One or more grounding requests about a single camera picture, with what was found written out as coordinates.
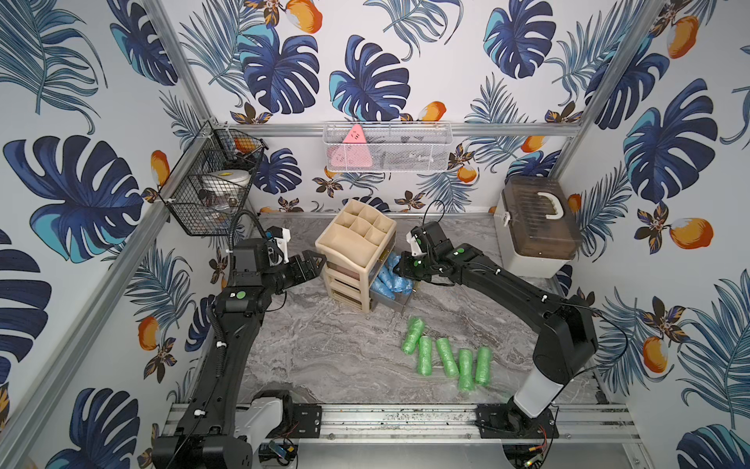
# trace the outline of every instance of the clear plastic lid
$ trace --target clear plastic lid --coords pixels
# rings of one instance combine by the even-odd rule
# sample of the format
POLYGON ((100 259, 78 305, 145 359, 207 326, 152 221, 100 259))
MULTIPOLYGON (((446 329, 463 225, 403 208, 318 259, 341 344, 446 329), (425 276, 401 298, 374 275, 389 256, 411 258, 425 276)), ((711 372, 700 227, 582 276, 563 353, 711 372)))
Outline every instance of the clear plastic lid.
POLYGON ((513 247, 522 256, 573 258, 581 245, 563 190, 557 181, 535 176, 512 176, 502 190, 513 247))

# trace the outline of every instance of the tropical leaf wallpaper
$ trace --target tropical leaf wallpaper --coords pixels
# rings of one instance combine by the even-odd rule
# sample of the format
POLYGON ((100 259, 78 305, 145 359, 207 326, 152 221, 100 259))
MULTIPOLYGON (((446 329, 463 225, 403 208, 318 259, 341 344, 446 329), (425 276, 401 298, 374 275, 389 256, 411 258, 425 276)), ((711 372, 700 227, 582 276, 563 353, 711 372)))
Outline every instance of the tropical leaf wallpaper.
MULTIPOLYGON (((140 0, 0 2, 0 196, 13 221, 0 226, 0 431, 200 132, 160 33, 140 0)), ((224 274, 220 259, 212 283, 215 258, 165 224, 29 467, 150 465, 165 397, 183 399, 195 377, 224 274)))
MULTIPOLYGON (((576 47, 627 7, 582 22, 564 59, 546 59, 572 96, 599 80, 576 47)), ((597 373, 653 467, 750 467, 748 15, 746 3, 667 2, 561 178, 583 244, 556 278, 592 292, 597 373)))
MULTIPOLYGON (((545 0, 187 0, 179 8, 165 6, 219 122, 553 126, 581 118, 642 1, 574 8, 545 0)), ((607 125, 620 125, 667 73, 667 52, 648 49, 645 44, 619 85, 607 125)), ((168 96, 162 101, 175 134, 194 134, 190 111, 168 96)), ((451 152, 445 175, 327 174, 320 139, 265 141, 276 156, 267 156, 250 193, 253 206, 265 212, 336 210, 354 197, 393 206, 405 190, 425 192, 426 203, 447 197, 451 212, 488 212, 512 164, 520 161, 510 174, 547 175, 565 140, 544 134, 456 138, 451 148, 462 150, 451 152)))

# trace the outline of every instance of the green plastic-wrapped roll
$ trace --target green plastic-wrapped roll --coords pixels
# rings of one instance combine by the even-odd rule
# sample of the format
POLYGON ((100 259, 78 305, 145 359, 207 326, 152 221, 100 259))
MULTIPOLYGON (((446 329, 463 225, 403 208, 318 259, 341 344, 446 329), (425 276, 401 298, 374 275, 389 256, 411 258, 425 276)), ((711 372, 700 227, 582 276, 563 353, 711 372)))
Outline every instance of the green plastic-wrapped roll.
POLYGON ((417 342, 419 342, 419 338, 422 336, 424 330, 425 322, 421 317, 415 316, 409 319, 409 332, 403 340, 403 346, 401 346, 401 350, 406 355, 414 353, 414 350, 417 348, 417 342))
POLYGON ((419 338, 417 373, 422 376, 430 376, 432 374, 432 339, 426 335, 419 338))
POLYGON ((492 362, 492 350, 489 347, 480 347, 476 353, 474 381, 481 386, 487 386, 490 383, 490 362, 492 362))
POLYGON ((453 356, 453 350, 451 350, 451 343, 447 337, 439 338, 435 342, 437 346, 437 353, 440 355, 442 360, 442 369, 447 377, 458 376, 458 365, 456 365, 456 359, 453 356))
POLYGON ((471 377, 471 367, 474 364, 473 352, 469 349, 462 348, 458 351, 458 390, 461 392, 471 392, 474 390, 474 380, 471 377))

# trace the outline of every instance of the gray marble surface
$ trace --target gray marble surface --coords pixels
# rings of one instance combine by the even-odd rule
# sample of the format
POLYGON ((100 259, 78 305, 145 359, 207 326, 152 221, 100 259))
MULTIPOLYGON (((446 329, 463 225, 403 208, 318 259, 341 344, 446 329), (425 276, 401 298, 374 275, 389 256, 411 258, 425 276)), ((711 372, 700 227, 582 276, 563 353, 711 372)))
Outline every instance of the gray marble surface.
MULTIPOLYGON (((291 230, 291 254, 314 249, 315 239, 331 221, 304 215, 261 219, 264 226, 291 230)), ((420 222, 417 217, 397 218, 397 248, 406 247, 404 234, 420 222)), ((500 261, 491 217, 445 217, 440 224, 454 244, 468 242, 500 261)), ((547 288, 544 279, 527 280, 547 288)), ((270 309, 280 300, 275 299, 270 309)), ((317 278, 289 289, 285 306, 265 316, 247 361, 239 401, 250 401, 264 389, 290 389, 298 401, 331 404, 506 401, 533 367, 535 342, 536 334, 521 319, 464 286, 422 282, 403 314, 383 305, 363 314, 329 298, 323 280, 317 278), (459 348, 476 353, 481 345, 490 347, 490 386, 460 394, 457 380, 443 374, 437 350, 433 375, 418 375, 417 353, 407 356, 401 351, 412 315, 425 319, 426 335, 448 337, 457 356, 459 348)), ((557 402, 596 403, 596 381, 584 376, 570 383, 557 402)))

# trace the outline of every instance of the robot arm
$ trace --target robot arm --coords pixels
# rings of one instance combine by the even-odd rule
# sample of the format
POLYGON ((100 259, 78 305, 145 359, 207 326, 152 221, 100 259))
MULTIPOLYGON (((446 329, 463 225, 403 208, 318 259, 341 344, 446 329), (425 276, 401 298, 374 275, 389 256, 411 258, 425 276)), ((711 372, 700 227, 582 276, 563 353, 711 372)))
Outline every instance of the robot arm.
MULTIPOLYGON (((439 275, 466 285, 505 306, 538 333, 535 368, 512 399, 511 420, 536 418, 597 351, 590 311, 577 297, 566 299, 534 287, 471 245, 454 247, 436 221, 414 228, 407 240, 412 252, 401 255, 399 275, 426 281, 439 275)), ((525 425, 510 422, 508 429, 518 426, 525 425)))

